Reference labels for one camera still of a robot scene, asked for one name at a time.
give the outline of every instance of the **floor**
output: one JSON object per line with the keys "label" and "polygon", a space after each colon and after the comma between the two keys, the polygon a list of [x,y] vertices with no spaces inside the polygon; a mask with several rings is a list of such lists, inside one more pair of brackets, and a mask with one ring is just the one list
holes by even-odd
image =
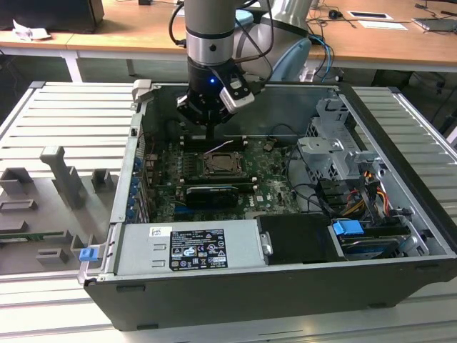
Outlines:
{"label": "floor", "polygon": [[[15,103],[27,89],[31,81],[71,81],[65,62],[60,58],[14,56],[5,59],[0,55],[0,120],[9,114]],[[135,61],[136,77],[127,73],[123,60],[81,59],[80,67],[84,81],[92,82],[132,82],[138,79],[154,81],[185,81],[186,63],[175,61]],[[369,69],[333,69],[333,74],[343,74],[343,80],[354,86],[370,86],[375,72]],[[378,82],[380,86],[398,86],[408,78],[399,71],[387,71]],[[445,85],[438,91],[437,82]],[[414,73],[409,85],[402,89],[409,101],[430,119],[457,85],[457,74]],[[433,122],[437,127],[457,109],[457,92],[447,101]]]}

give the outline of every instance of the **paper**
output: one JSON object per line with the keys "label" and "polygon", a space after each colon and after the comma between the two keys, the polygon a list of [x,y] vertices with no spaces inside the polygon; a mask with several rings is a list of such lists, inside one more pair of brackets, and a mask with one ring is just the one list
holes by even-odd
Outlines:
{"label": "paper", "polygon": [[366,29],[408,30],[406,27],[399,23],[389,23],[388,21],[379,22],[359,20],[358,22]]}
{"label": "paper", "polygon": [[13,24],[13,34],[23,41],[51,38],[51,35],[45,29],[30,29],[29,27],[18,24],[15,20],[13,20]]}

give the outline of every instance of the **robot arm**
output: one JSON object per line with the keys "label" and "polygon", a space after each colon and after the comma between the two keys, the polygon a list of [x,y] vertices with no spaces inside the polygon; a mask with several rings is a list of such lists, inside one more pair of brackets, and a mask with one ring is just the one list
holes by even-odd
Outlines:
{"label": "robot arm", "polygon": [[[290,46],[306,37],[305,18],[311,2],[276,0],[271,8],[272,0],[266,1],[269,13],[251,27],[249,35],[274,64]],[[178,110],[194,124],[206,126],[206,136],[212,138],[214,126],[227,122],[253,102],[253,87],[258,93],[263,86],[249,84],[243,73],[264,76],[268,69],[264,63],[255,62],[261,55],[243,38],[242,30],[235,29],[236,10],[245,0],[186,0],[185,4],[189,89],[178,99]]]}

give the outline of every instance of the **blue latch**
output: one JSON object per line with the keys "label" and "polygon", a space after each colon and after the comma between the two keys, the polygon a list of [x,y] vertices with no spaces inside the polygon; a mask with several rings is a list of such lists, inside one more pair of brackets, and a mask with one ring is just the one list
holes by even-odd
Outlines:
{"label": "blue latch", "polygon": [[333,224],[333,230],[339,234],[364,234],[365,231],[358,220],[338,220]]}
{"label": "blue latch", "polygon": [[95,262],[98,261],[99,248],[84,248],[79,253],[79,261],[81,262]]}

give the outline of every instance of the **white label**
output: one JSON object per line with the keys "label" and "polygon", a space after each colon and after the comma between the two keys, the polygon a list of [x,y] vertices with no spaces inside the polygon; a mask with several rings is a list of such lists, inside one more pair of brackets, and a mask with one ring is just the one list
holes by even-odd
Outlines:
{"label": "white label", "polygon": [[0,239],[0,243],[18,243],[18,242],[27,242],[27,238],[3,238]]}
{"label": "white label", "polygon": [[225,262],[225,257],[213,257],[213,262]]}
{"label": "white label", "polygon": [[170,237],[173,227],[151,227],[149,228],[150,237]]}

